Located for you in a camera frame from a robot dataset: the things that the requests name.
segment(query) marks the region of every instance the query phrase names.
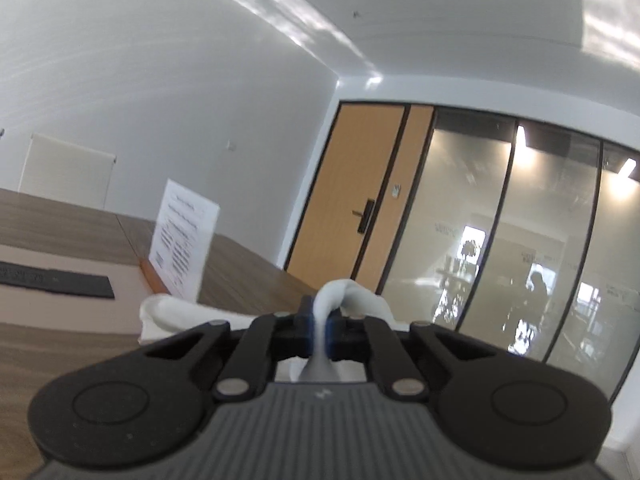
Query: wooden door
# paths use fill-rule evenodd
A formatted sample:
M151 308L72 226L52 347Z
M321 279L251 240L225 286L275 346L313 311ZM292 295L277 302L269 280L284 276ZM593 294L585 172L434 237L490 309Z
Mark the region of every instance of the wooden door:
M307 285L351 276L364 240L358 213L378 198L403 114L403 105L340 106L286 267Z

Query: white paper sign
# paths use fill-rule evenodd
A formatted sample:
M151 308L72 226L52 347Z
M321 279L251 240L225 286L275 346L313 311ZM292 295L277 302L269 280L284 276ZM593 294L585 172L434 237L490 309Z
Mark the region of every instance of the white paper sign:
M220 206L168 180L149 261L173 296L197 301Z

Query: person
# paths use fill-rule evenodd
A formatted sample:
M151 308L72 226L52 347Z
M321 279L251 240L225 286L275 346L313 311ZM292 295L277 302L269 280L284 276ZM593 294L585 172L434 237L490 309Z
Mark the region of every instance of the person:
M540 272L532 272L530 279L533 289L527 295L521 319L529 323L530 326L538 326L545 311L549 294L546 291L546 283Z

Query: glass partition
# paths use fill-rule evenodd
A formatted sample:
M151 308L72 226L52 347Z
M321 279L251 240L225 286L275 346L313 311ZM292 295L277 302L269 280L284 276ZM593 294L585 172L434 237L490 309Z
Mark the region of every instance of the glass partition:
M382 296L397 320L455 327L500 200L515 120L438 111Z
M638 154L605 144L593 233L548 363L615 393L640 336Z
M541 360L588 238L599 142L520 122L504 206L460 332Z

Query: white towel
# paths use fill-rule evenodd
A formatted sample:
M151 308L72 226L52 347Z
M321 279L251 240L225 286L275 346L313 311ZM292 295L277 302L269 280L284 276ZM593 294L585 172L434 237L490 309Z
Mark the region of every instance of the white towel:
M309 360L292 358L278 364L276 381L362 382L366 380L364 366L353 361L331 362L324 352L324 328L332 310L342 308L352 316L384 319L394 330L407 330L408 325L394 319L386 301L353 280L335 280L325 284L314 300L314 352ZM166 294L151 296L140 306L142 333L140 344L156 341L188 330L212 319L226 319L231 330L247 328L255 316L236 314L210 306L189 303Z

